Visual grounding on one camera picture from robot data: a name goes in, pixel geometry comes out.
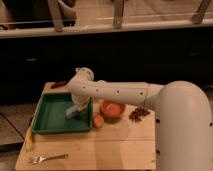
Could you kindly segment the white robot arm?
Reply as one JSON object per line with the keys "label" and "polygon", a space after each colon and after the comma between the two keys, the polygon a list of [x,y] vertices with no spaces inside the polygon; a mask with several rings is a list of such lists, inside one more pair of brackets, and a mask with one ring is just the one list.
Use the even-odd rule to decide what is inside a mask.
{"label": "white robot arm", "polygon": [[154,111],[156,171],[213,171],[213,112],[197,85],[96,81],[82,67],[69,80],[68,90],[78,110],[93,97]]}

